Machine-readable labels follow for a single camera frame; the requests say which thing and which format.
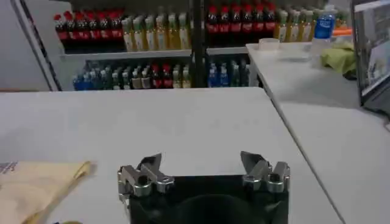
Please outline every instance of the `plastic bottle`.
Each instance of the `plastic bottle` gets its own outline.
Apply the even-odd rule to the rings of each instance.
[[[187,25],[187,13],[179,15],[180,24],[180,47],[182,49],[191,49],[190,32]]]
[[[280,42],[285,42],[286,40],[286,32],[287,32],[287,26],[286,26],[286,21],[287,21],[287,12],[284,10],[280,11],[279,14],[279,24],[275,28],[274,32],[274,38],[279,39]]]
[[[322,51],[330,46],[330,38],[335,28],[334,5],[326,5],[319,15],[311,44],[311,58],[319,62]]]

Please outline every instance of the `yellow bottle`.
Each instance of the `yellow bottle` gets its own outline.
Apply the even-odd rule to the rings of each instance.
[[[153,15],[149,15],[145,19],[145,25],[146,25],[147,46],[148,46],[150,51],[157,51],[158,50],[158,43],[157,43],[157,34],[156,34],[155,26],[154,26]]]
[[[171,13],[168,17],[169,21],[169,48],[170,49],[180,49],[180,37],[179,30],[177,28],[176,14]]]
[[[310,33],[311,33],[311,23],[313,20],[313,11],[305,10],[304,15],[305,15],[304,16],[305,20],[303,21],[303,23],[299,27],[298,41],[308,42],[308,41],[311,41]]]
[[[284,10],[281,10],[279,13],[279,24],[275,27],[274,38],[279,39],[280,42],[286,41],[287,16],[288,16],[287,12]]]
[[[165,17],[164,14],[160,14],[156,18],[157,25],[157,45],[158,49],[163,51],[168,49],[168,37],[165,29]]]
[[[291,11],[290,23],[287,25],[286,42],[296,42],[299,33],[299,15],[297,10]]]
[[[187,13],[180,14],[179,24],[180,47],[181,49],[191,49],[190,31],[187,23]]]

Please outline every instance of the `white table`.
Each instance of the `white table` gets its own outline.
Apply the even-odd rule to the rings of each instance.
[[[0,104],[1,161],[97,164],[48,223],[127,223],[120,166],[163,152],[168,175],[241,174],[241,149],[290,165],[289,223],[340,223],[262,89],[1,94]]]
[[[388,223],[390,133],[383,127],[385,120],[359,108],[356,82],[296,60],[303,47],[283,44],[286,54],[249,52],[345,222]]]

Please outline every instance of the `bottle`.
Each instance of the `bottle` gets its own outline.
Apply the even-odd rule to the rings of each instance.
[[[158,49],[163,51],[168,49],[168,38],[165,29],[165,17],[163,14],[156,17]]]
[[[311,58],[317,64],[322,51],[330,46],[330,38],[335,28],[334,5],[326,5],[325,10],[319,15],[314,28],[314,38],[311,44]]]
[[[251,41],[252,30],[253,30],[253,14],[252,14],[252,6],[250,4],[244,4],[243,6],[243,36],[242,41],[244,43],[248,43]]]
[[[264,8],[264,26],[265,26],[265,34],[264,37],[272,37],[275,26],[276,26],[276,19],[275,19],[275,5],[271,2],[267,2],[266,7]]]
[[[75,13],[76,16],[76,28],[77,28],[77,39],[86,44],[90,39],[90,31],[88,30],[88,22],[80,12]]]
[[[96,16],[93,12],[87,12],[87,17],[88,17],[88,27],[90,29],[91,41],[94,42],[95,45],[98,46],[100,44],[100,40],[101,40],[99,23],[98,23]]]
[[[141,32],[141,17],[136,17],[133,20],[134,25],[134,40],[135,40],[135,49],[136,51],[144,51],[142,43],[142,32]]]
[[[68,31],[69,41],[68,45],[73,46],[77,43],[77,35],[76,35],[76,21],[73,19],[72,13],[66,11],[63,16],[66,19],[66,30]]]
[[[218,32],[215,34],[219,39],[219,45],[225,46],[228,44],[228,39],[226,39],[226,37],[229,35],[229,28],[229,8],[224,4],[218,19]]]
[[[67,44],[67,41],[69,39],[69,35],[66,31],[66,24],[64,21],[61,19],[61,15],[56,14],[54,16],[54,22],[55,22],[55,31],[57,32],[57,35],[64,47]]]
[[[286,42],[296,42],[298,40],[300,12],[292,10],[291,14],[291,22],[287,27]]]
[[[130,77],[129,77],[130,71],[131,71],[130,67],[127,67],[125,70],[123,70],[122,73],[123,89],[130,89]]]
[[[281,10],[279,13],[279,24],[275,28],[274,38],[279,39],[280,42],[286,41],[286,32],[287,32],[287,12],[284,10]]]
[[[219,75],[219,83],[221,87],[229,87],[229,76],[225,66],[221,66],[221,74]]]
[[[191,87],[190,66],[186,65],[183,68],[183,88]]]
[[[177,29],[176,14],[171,13],[168,17],[169,21],[169,48],[170,49],[180,49],[180,37],[179,30]]]
[[[207,40],[210,46],[214,46],[218,39],[218,17],[217,17],[217,8],[213,5],[209,6],[207,14]]]
[[[260,38],[264,36],[264,15],[263,15],[264,5],[257,4],[256,11],[253,16],[254,24],[253,24],[253,40],[252,42],[258,43]]]
[[[187,23],[187,13],[181,13],[179,15],[180,24],[180,47],[182,49],[191,49],[190,30]]]
[[[173,78],[170,65],[163,65],[163,85],[164,88],[173,88]]]
[[[182,78],[180,76],[180,65],[173,69],[173,88],[182,88]]]
[[[99,18],[99,27],[101,37],[104,41],[109,41],[111,39],[111,30],[108,19],[105,17],[103,12],[98,12],[97,17]]]
[[[146,25],[147,46],[148,46],[150,51],[157,51],[158,50],[158,44],[157,44],[156,29],[154,27],[154,17],[153,17],[153,15],[149,15],[145,19],[145,25]]]
[[[150,89],[151,88],[151,77],[149,75],[149,70],[150,66],[147,65],[144,70],[142,71],[142,78],[141,78],[141,83],[142,83],[142,88],[144,89]]]
[[[141,76],[139,74],[140,69],[141,69],[140,67],[137,67],[133,71],[132,83],[134,89],[142,89]]]
[[[238,4],[232,5],[232,23],[230,25],[230,30],[232,32],[231,43],[236,43],[240,40],[241,36],[241,7]]]
[[[313,20],[313,11],[305,10],[304,11],[304,22],[299,27],[299,37],[298,41],[307,42],[311,41],[310,32],[311,32],[311,22]]]
[[[158,65],[152,65],[152,78],[153,78],[153,87],[160,89],[163,87],[163,81],[160,77],[160,71]]]
[[[211,67],[209,70],[207,83],[209,88],[218,87],[217,74],[216,74],[216,70],[213,67]]]

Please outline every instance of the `metal shelving unit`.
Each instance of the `metal shelving unit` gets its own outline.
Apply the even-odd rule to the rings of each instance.
[[[248,54],[248,50],[243,47],[212,47],[207,48],[208,55],[229,55],[229,54]]]
[[[63,54],[60,58],[63,61],[75,60],[112,60],[112,59],[136,59],[136,58],[173,58],[190,57],[192,50],[171,50],[171,51],[139,51],[139,52],[118,52],[118,53],[96,53],[96,54]]]

